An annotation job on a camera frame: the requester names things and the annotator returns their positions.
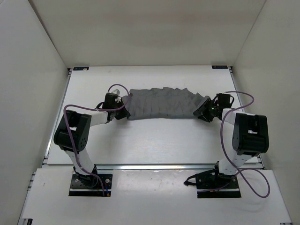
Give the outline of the grey pleated skirt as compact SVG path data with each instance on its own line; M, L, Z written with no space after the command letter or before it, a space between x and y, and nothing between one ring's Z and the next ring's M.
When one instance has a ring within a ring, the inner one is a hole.
M193 114L204 96L192 93L187 88L151 88L131 89L130 99L125 109L129 112L128 120L145 119L193 119Z

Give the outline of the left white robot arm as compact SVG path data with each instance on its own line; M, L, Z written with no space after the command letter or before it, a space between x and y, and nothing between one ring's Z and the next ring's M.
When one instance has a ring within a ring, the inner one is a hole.
M113 119L129 117L126 103L118 94L108 92L101 108L67 105L63 109L63 116L54 134L54 143L70 157L75 172L82 176L83 183L88 187L98 182L96 166L86 150L90 128L107 124Z

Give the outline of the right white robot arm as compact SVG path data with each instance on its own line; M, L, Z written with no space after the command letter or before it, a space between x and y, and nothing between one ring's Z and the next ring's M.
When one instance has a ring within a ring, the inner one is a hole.
M224 124L233 125L232 147L228 151L223 150L225 158L216 163L216 172L210 176L210 183L216 188L222 187L245 162L269 149L267 117L234 109L233 102L234 97L229 93L218 93L213 99L205 96L193 112L194 116L205 122L212 122L214 118L221 120L222 148L225 147Z

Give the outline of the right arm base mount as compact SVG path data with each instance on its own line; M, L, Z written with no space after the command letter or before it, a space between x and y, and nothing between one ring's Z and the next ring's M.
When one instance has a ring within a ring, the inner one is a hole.
M188 177L185 186L196 186L198 199L241 198L234 176L223 177L217 169L196 173Z

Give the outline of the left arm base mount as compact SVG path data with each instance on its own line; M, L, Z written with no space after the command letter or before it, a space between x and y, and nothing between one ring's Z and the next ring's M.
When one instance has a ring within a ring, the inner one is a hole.
M99 173L98 177L101 179L101 185L98 178L82 175L73 172L72 179L69 186L69 196L90 196L90 197L110 197L112 194L113 174Z

